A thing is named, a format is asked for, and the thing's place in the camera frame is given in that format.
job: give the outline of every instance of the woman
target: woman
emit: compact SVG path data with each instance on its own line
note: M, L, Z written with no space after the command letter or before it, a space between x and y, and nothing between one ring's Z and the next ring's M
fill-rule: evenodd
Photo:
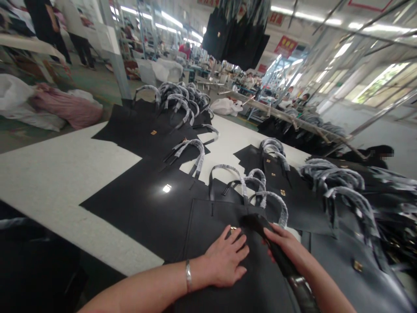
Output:
M301 243L290 232L275 224L271 226L275 232L264 228L265 235L282 248L307 280L320 310L355 312L336 283ZM227 237L229 231L230 225L203 256L128 277L97 295L79 313L162 312L187 293L208 286L233 286L246 273L239 263L249 254L249 247L244 246L245 235L238 239L240 228Z

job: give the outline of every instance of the dark clothing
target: dark clothing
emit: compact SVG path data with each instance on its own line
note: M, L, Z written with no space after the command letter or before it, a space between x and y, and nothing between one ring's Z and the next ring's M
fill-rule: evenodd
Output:
M87 65L88 63L89 67L94 68L94 59L91 55L90 43L88 42L88 40L86 38L77 36L76 34L73 34L73 33L68 33L68 34L70 36L70 39L75 49L77 50L81 63L83 65Z
M50 0L24 0L27 11L32 18L33 27L36 32L36 37L39 40L49 43L54 46L60 53L63 54L68 64L71 64L70 55L65 46L64 39L61 33L56 33L52 27L52 21L46 10L46 5L52 6ZM54 61L58 61L57 57L52 57Z

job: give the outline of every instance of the bangle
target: bangle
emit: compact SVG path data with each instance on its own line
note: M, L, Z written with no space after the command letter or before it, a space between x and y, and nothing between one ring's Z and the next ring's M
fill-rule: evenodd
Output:
M185 276L187 278L187 293L190 293L192 287L190 260L185 262Z

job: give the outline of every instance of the hand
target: hand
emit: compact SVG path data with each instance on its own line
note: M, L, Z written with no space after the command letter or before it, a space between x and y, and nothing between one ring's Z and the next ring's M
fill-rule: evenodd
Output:
M308 275L308 269L310 265L315 262L314 257L307 251L306 248L294 237L292 233L282 229L280 226L270 223L275 233L269 229L264 228L264 233L269 240L278 244L282 251L288 256L291 262L295 265L295 268L299 273L306 277ZM271 251L268 249L268 255L272 261L275 262Z
M238 228L232 231L232 234L226 239L229 230L230 225L225 228L203 256L207 261L205 270L210 275L210 285L216 287L231 287L246 273L246 268L238 266L249 254L248 246L240 250L246 242L246 235L237 239L241 232L241 229Z

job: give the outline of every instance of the white cutting table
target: white cutting table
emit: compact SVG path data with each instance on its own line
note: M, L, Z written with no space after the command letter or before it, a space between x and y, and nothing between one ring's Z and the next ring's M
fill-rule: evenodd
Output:
M1 154L0 199L129 276L162 265L163 260L79 206L141 160L114 143L91 139L105 124ZM219 116L213 118L212 124L221 135L207 146L211 153L205 156L200 175L206 184L212 167L221 163L236 167L243 175L244 169L233 153L249 144L258 147L266 138ZM213 136L199 135L203 142ZM304 164L309 157L284 146L292 166ZM188 172L192 164L183 164L181 170ZM225 183L236 179L226 170L216 170L213 175Z

